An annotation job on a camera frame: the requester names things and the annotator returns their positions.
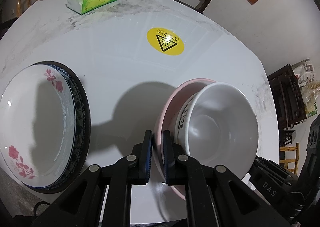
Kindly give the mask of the large pink bowl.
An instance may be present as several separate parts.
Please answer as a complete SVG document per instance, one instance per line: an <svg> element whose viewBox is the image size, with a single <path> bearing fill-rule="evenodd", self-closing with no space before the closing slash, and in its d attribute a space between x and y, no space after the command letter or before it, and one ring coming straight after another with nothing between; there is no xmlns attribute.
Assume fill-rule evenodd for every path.
<svg viewBox="0 0 320 227"><path fill-rule="evenodd" d="M215 83L214 80L208 78L195 78L182 83L178 86L168 98L163 109L161 110L154 129L155 135L155 163L157 169L163 178L164 177L164 162L162 149L162 133L165 130L170 131L170 135L174 136L175 126L179 112L185 102L194 94L198 93L207 85Z"/></svg>

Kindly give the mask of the white rabbit bowl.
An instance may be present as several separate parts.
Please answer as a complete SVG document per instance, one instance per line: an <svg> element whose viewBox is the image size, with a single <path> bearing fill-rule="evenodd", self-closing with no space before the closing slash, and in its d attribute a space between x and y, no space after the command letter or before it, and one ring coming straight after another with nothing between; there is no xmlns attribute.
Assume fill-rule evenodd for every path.
<svg viewBox="0 0 320 227"><path fill-rule="evenodd" d="M181 107L174 140L201 164L223 165L243 179L258 149L257 118L238 88L214 82Z"/></svg>

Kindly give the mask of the large blue floral plate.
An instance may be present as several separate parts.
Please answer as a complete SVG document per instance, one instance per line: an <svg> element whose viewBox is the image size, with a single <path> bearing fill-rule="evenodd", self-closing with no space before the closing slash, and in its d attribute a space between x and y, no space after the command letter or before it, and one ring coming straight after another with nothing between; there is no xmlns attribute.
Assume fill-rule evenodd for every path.
<svg viewBox="0 0 320 227"><path fill-rule="evenodd" d="M37 62L38 65L46 65L57 70L66 80L71 89L75 107L75 129L72 151L63 174L52 184L45 187L28 187L38 193L54 194L62 192L79 176L89 150L91 137L91 114L85 89L78 76L65 64L54 61Z"/></svg>

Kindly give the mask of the white pink-flower deep plate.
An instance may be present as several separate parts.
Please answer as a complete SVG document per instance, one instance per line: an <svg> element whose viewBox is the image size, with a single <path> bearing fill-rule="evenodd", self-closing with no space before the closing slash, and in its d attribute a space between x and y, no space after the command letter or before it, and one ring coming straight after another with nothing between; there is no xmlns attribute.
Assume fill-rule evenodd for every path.
<svg viewBox="0 0 320 227"><path fill-rule="evenodd" d="M19 72L1 96L1 154L22 183L45 188L69 162L75 134L71 89L45 64Z"/></svg>

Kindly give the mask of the small bamboo stool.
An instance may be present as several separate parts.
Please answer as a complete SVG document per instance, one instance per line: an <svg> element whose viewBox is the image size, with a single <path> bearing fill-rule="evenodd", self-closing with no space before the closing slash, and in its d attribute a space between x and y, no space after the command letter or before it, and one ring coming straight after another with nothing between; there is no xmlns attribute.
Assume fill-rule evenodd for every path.
<svg viewBox="0 0 320 227"><path fill-rule="evenodd" d="M291 173L298 174L300 144L279 148L279 164Z"/></svg>

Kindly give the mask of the dark wooden side cabinet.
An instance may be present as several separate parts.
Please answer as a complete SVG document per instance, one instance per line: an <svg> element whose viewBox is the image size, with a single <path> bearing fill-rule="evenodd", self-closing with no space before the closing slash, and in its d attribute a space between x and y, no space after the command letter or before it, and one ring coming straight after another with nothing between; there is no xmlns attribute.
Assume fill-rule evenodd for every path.
<svg viewBox="0 0 320 227"><path fill-rule="evenodd" d="M278 128L289 129L306 120L306 111L298 79L291 65L287 64L267 76L271 87Z"/></svg>

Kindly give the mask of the packaged goods on cabinet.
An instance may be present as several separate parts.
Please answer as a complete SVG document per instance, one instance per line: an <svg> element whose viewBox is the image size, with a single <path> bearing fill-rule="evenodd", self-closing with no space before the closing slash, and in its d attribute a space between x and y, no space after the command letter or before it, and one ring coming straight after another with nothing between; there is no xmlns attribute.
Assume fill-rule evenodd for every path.
<svg viewBox="0 0 320 227"><path fill-rule="evenodd" d="M310 118L317 114L316 101L319 98L319 80L315 79L315 68L310 59L305 59L294 64L292 69L298 80L307 118Z"/></svg>

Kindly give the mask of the round yellow warning sticker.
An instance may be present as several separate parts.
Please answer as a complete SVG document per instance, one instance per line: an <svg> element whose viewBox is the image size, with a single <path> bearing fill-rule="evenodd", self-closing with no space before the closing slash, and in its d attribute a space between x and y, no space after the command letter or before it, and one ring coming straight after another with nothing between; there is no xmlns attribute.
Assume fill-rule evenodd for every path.
<svg viewBox="0 0 320 227"><path fill-rule="evenodd" d="M147 32L146 37L149 44L163 54L180 55L184 51L183 40L166 28L152 28Z"/></svg>

